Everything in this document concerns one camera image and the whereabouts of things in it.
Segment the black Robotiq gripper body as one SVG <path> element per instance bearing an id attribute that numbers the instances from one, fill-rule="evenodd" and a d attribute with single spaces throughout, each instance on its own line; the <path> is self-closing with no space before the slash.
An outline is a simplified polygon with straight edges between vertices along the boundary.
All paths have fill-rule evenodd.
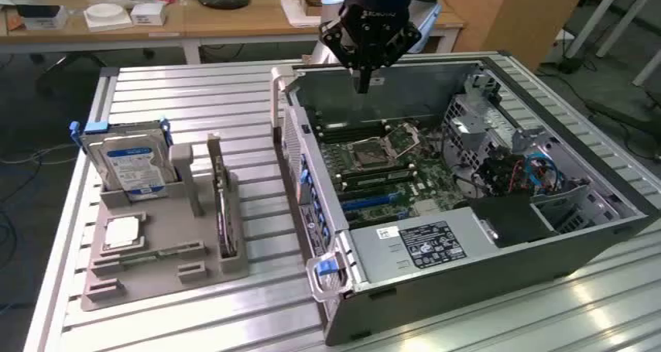
<path id="1" fill-rule="evenodd" d="M 360 68 L 366 31 L 380 25 L 391 25 L 398 29 L 410 22 L 410 2 L 411 0 L 344 0 L 339 17 L 358 46 Z"/>

